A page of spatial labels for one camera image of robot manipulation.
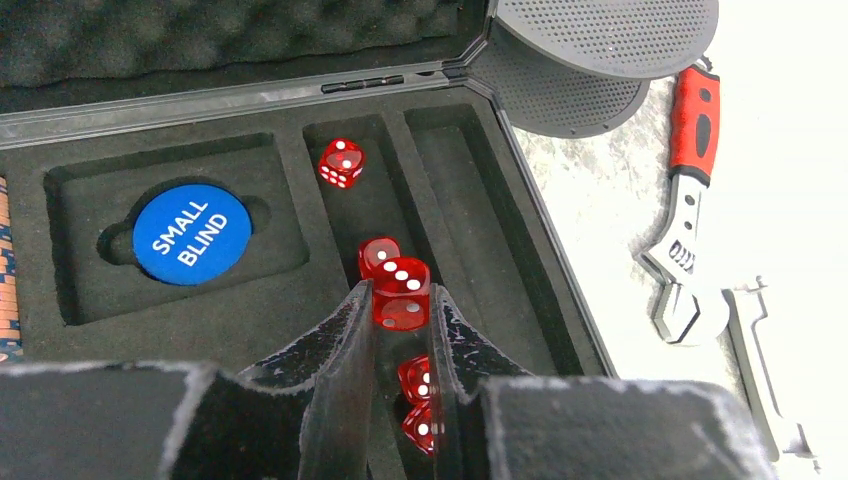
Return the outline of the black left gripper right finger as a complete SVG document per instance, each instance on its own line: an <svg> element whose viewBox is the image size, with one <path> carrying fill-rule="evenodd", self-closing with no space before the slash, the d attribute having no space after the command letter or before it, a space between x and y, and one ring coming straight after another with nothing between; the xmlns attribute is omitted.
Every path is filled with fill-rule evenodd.
<svg viewBox="0 0 848 480"><path fill-rule="evenodd" d="M708 382L533 375L432 291L438 479L773 479L748 409Z"/></svg>

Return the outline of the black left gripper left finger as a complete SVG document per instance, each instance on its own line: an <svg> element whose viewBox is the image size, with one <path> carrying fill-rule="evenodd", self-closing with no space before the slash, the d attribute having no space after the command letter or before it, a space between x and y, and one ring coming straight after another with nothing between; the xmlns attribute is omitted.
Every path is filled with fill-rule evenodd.
<svg viewBox="0 0 848 480"><path fill-rule="evenodd" d="M231 374L209 362L1 370L5 479L363 479L375 363L363 281L306 334Z"/></svg>

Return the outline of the red die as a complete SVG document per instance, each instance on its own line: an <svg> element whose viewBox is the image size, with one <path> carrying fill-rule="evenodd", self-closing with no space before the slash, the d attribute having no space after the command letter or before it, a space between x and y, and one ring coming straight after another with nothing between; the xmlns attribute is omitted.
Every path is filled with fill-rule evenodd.
<svg viewBox="0 0 848 480"><path fill-rule="evenodd" d="M429 457L433 456L434 433L429 401L416 404L401 422L401 429L418 450Z"/></svg>
<svg viewBox="0 0 848 480"><path fill-rule="evenodd" d="M397 367L401 391L412 405L427 402L431 397L430 366L427 355L416 356Z"/></svg>
<svg viewBox="0 0 848 480"><path fill-rule="evenodd" d="M398 242L388 236L375 237L358 247L358 268L362 280L373 277L373 270L382 262L401 255Z"/></svg>
<svg viewBox="0 0 848 480"><path fill-rule="evenodd" d="M322 153L317 174L339 189L351 189L361 175L366 163L364 150L346 138L330 141Z"/></svg>
<svg viewBox="0 0 848 480"><path fill-rule="evenodd" d="M390 258L373 271L373 320L385 329L414 331L430 319L429 267L414 257Z"/></svg>

